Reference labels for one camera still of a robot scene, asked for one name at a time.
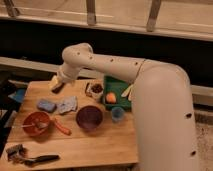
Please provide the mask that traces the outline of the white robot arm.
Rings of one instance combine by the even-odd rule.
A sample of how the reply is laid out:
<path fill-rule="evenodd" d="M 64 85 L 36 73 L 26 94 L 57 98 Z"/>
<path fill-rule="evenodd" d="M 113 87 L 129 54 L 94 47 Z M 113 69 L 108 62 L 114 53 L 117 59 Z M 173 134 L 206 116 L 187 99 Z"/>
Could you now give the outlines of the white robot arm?
<path fill-rule="evenodd" d="M 95 54 L 87 43 L 66 47 L 60 84 L 89 68 L 133 85 L 132 112 L 142 171 L 200 171 L 190 80 L 179 66 Z"/>

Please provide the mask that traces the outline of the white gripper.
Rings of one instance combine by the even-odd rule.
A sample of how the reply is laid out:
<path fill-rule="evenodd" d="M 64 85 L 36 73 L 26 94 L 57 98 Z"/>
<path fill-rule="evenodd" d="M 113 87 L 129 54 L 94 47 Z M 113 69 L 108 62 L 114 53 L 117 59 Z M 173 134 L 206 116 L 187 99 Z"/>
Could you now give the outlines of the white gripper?
<path fill-rule="evenodd" d="M 51 90 L 56 89 L 57 87 L 63 87 L 65 83 L 73 82 L 77 79 L 79 74 L 79 69 L 76 67 L 72 67 L 66 63 L 63 63 L 59 70 L 57 71 L 57 76 L 54 75 L 49 82 L 49 88 Z"/>

